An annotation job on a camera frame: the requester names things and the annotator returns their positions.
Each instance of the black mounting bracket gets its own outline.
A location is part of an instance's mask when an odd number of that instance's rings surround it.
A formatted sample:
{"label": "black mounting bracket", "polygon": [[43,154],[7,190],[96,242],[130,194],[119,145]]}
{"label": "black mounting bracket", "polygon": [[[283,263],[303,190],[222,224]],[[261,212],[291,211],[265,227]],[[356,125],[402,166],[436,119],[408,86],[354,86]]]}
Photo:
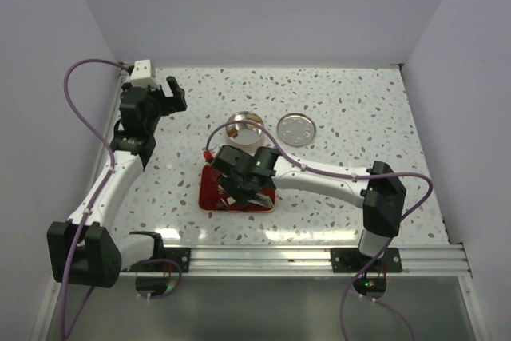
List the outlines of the black mounting bracket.
{"label": "black mounting bracket", "polygon": [[[356,273],[366,265],[371,257],[365,256],[357,248],[332,248],[330,261],[334,273]],[[386,273],[401,273],[402,264],[399,249],[388,248],[383,256],[367,270],[378,273],[386,266]]]}
{"label": "black mounting bracket", "polygon": [[[188,273],[190,268],[190,248],[163,248],[160,249],[157,259],[169,259],[179,264],[183,273]],[[133,265],[130,272],[169,272],[173,274],[177,271],[175,268],[168,268],[167,263],[154,263]],[[135,288],[140,291],[151,291],[151,296],[156,297],[164,294],[168,289],[169,280],[162,274],[161,276],[137,276],[135,278]]]}
{"label": "black mounting bracket", "polygon": [[[190,248],[181,248],[181,247],[170,247],[163,248],[163,252],[157,257],[158,259],[169,259],[179,264],[183,273],[188,273],[190,268],[190,258],[192,251]],[[164,263],[154,263],[154,264],[142,264],[142,265],[133,265],[129,271],[130,272],[163,272],[168,270],[168,264]]]}

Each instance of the red tray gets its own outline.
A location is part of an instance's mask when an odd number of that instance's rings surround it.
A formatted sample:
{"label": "red tray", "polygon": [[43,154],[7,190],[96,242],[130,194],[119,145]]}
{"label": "red tray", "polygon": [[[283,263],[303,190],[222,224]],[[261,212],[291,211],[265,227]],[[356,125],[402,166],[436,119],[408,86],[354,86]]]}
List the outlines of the red tray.
{"label": "red tray", "polygon": [[273,207],[266,208],[260,205],[250,204],[245,208],[241,208],[237,203],[225,207],[222,200],[227,200],[228,196],[218,192],[218,184],[216,179],[220,173],[211,168],[210,165],[205,165],[202,168],[202,177],[200,179],[199,191],[199,207],[207,212],[271,212],[275,207],[275,190],[263,189],[261,193],[269,196]]}

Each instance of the metal lid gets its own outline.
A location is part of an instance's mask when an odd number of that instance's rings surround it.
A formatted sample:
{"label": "metal lid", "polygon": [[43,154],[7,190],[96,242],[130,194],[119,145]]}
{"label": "metal lid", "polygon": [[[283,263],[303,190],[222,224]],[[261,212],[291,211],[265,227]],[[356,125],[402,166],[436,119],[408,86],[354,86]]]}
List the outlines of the metal lid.
{"label": "metal lid", "polygon": [[279,120],[277,133],[284,143],[301,147],[309,144],[316,135],[316,125],[303,113],[288,113]]}

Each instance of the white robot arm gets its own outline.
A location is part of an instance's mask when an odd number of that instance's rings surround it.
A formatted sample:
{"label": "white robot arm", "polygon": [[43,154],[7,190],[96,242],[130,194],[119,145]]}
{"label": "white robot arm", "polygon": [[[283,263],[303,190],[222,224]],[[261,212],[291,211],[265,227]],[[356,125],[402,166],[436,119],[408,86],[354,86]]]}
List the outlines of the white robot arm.
{"label": "white robot arm", "polygon": [[[357,176],[392,173],[386,163],[375,161],[370,169],[343,168],[315,161],[294,158],[296,164],[326,173]],[[368,257],[376,256],[389,239],[399,232],[406,189],[397,177],[380,180],[360,180],[359,177],[340,179],[300,168],[282,157],[276,149],[259,147],[254,156],[238,148],[224,145],[210,160],[221,173],[217,183],[236,203],[247,206],[262,188],[298,189],[340,199],[362,209],[364,230],[358,250]]]}
{"label": "white robot arm", "polygon": [[174,77],[167,77],[172,96],[165,96],[156,83],[150,61],[136,61],[129,82],[124,83],[119,110],[121,119],[115,124],[110,148],[115,166],[108,161],[80,206],[66,222],[53,222],[47,232],[53,277],[61,282],[71,243],[84,210],[98,190],[105,174],[113,173],[94,201],[81,232],[69,282],[98,287],[111,287],[122,269],[158,257],[163,241],[157,233],[132,232],[114,242],[109,234],[113,221],[128,191],[140,176],[153,154],[154,132],[162,116],[187,109],[184,91]]}

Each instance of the round container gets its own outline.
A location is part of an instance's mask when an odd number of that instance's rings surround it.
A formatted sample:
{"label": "round container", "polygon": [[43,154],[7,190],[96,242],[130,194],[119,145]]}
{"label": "round container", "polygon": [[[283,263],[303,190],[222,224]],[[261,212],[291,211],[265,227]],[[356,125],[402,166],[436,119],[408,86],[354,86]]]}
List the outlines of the round container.
{"label": "round container", "polygon": [[277,125],[280,140],[294,147],[309,144],[316,135],[316,124],[303,113],[288,113]]}
{"label": "round container", "polygon": [[254,153],[264,144],[264,133],[254,125],[236,123],[239,120],[250,120],[264,125],[263,119],[257,113],[248,111],[237,112],[228,118],[228,122],[233,121],[233,124],[225,127],[230,145],[242,149],[246,153]]}

